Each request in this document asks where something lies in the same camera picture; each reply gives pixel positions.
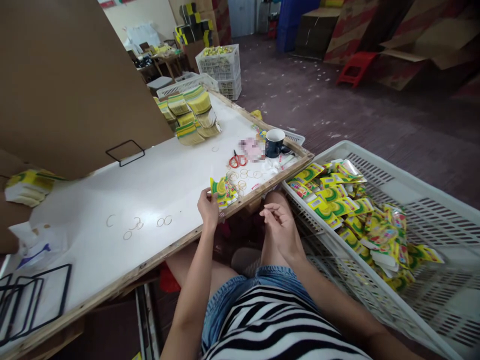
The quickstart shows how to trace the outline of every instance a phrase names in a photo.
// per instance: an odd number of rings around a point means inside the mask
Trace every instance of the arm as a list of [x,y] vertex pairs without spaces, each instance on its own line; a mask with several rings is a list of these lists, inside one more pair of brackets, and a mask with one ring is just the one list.
[[212,280],[214,233],[219,218],[218,195],[208,197],[209,190],[209,188],[203,190],[198,200],[203,230],[185,285],[178,297],[170,332],[160,356],[161,360],[198,357]]
[[374,359],[421,359],[393,337],[362,305],[326,279],[305,257],[295,241],[295,221],[281,205],[266,204],[260,213],[271,228],[273,241],[321,310],[350,341]]

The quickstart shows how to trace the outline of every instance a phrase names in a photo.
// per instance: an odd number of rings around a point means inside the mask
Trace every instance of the denim shorts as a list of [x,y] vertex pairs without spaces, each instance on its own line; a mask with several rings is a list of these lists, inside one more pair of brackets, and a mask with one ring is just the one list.
[[219,339],[222,325],[235,301],[243,293],[257,285],[274,286],[287,290],[307,302],[313,309],[317,309],[312,298],[289,267],[261,266],[257,269],[255,277],[246,278],[243,275],[232,277],[220,286],[208,301],[201,334],[202,354],[205,354]]

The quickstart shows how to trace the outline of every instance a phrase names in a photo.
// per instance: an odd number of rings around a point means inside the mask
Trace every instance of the black wire frame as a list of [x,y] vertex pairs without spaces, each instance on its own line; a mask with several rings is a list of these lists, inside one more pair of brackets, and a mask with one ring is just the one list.
[[[37,315],[37,310],[38,310],[40,298],[41,298],[41,295],[42,295],[43,283],[45,281],[42,278],[42,276],[44,276],[46,274],[49,274],[49,273],[52,273],[52,272],[55,272],[55,271],[59,271],[63,268],[66,268],[66,275],[65,275],[65,284],[63,286],[63,291],[62,291],[62,295],[61,295],[60,306],[59,306],[59,309],[58,309],[58,314],[55,315],[53,318],[51,318],[51,319],[49,319],[49,320],[47,320],[47,321],[45,321],[45,322],[43,322],[43,323],[34,327],[33,325],[35,323],[35,316]],[[1,324],[0,329],[3,328],[3,323],[5,321],[5,317],[8,313],[12,298],[13,298],[14,294],[17,293],[15,303],[13,305],[13,309],[12,309],[12,312],[11,312],[11,315],[10,315],[9,323],[7,325],[8,328],[6,330],[5,338],[0,340],[0,347],[5,345],[6,343],[8,343],[10,341],[22,338],[24,336],[27,336],[27,335],[33,333],[34,331],[44,327],[45,325],[48,325],[48,324],[54,322],[55,320],[57,320],[58,318],[60,318],[64,314],[65,303],[67,301],[67,293],[68,293],[68,289],[69,289],[69,285],[70,285],[71,274],[72,274],[72,264],[65,264],[65,265],[58,266],[58,267],[55,267],[55,268],[47,270],[47,271],[40,272],[38,274],[35,274],[32,277],[19,276],[16,279],[14,285],[10,285],[10,279],[9,279],[8,283],[7,283],[7,286],[0,286],[0,291],[2,291],[3,288],[8,288],[6,290],[12,290],[12,292],[10,294],[6,295],[6,298],[4,298],[4,295],[5,295],[5,293],[4,293],[4,294],[2,294],[1,299],[0,299],[0,300],[2,300],[2,304],[0,306],[0,324]],[[28,280],[31,280],[31,281],[26,283],[26,284],[19,284],[20,279],[28,279]],[[18,307],[20,305],[20,301],[21,301],[21,298],[22,298],[23,291],[24,291],[25,287],[30,285],[32,282],[35,282],[35,284],[34,284],[34,288],[33,288],[33,291],[32,291],[30,301],[28,303],[28,308],[27,308],[25,320],[23,322],[22,330],[19,331],[18,333],[16,333],[15,335],[10,336],[10,334],[12,332],[13,325],[15,323],[15,319],[16,319],[16,316],[17,316],[17,311],[18,311]],[[39,285],[40,288],[38,290],[38,294],[36,295],[37,284],[40,284]],[[28,329],[25,331],[29,319],[30,319],[30,324],[28,326]]]
[[[111,152],[112,150],[118,149],[119,147],[121,147],[121,146],[123,146],[123,145],[125,145],[125,144],[128,144],[128,143],[134,143],[134,144],[136,145],[136,147],[140,150],[139,152],[137,152],[137,154],[142,153],[142,155],[134,158],[133,160],[130,160],[130,161],[125,162],[125,163],[122,163],[122,159],[120,159],[120,160],[117,159],[117,158],[116,158],[115,156],[113,156],[110,152]],[[111,157],[113,160],[115,160],[116,162],[118,162],[119,165],[120,165],[120,167],[124,167],[125,165],[128,165],[128,164],[130,164],[130,163],[133,163],[135,160],[138,160],[138,159],[140,159],[140,158],[143,158],[143,157],[145,156],[145,149],[144,149],[143,147],[141,147],[140,145],[138,145],[138,144],[135,142],[135,140],[130,139],[130,140],[127,140],[127,141],[122,142],[121,144],[119,144],[119,145],[117,145],[117,146],[114,146],[114,147],[109,148],[108,150],[105,151],[105,154],[107,154],[107,155],[108,155],[109,157]]]

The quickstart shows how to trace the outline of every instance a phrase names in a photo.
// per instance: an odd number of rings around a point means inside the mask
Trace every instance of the blue container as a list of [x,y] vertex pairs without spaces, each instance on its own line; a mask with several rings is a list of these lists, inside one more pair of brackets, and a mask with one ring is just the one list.
[[280,53],[295,50],[295,39],[298,31],[298,26],[278,27],[276,32],[276,50]]
[[320,0],[282,0],[278,27],[286,29],[298,26],[303,14],[319,7]]

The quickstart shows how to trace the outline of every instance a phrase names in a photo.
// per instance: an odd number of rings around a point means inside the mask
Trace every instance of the hand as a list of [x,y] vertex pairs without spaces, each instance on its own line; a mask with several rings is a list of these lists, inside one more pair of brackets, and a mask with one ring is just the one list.
[[283,258],[289,262],[301,255],[296,236],[297,228],[293,216],[282,205],[268,203],[260,212],[271,231],[273,242]]
[[198,207],[201,219],[203,220],[203,226],[213,228],[215,230],[217,223],[219,222],[220,210],[219,204],[217,203],[219,194],[217,192],[213,195],[207,193],[210,190],[211,189],[207,187],[201,191],[200,198],[198,199],[196,206]]

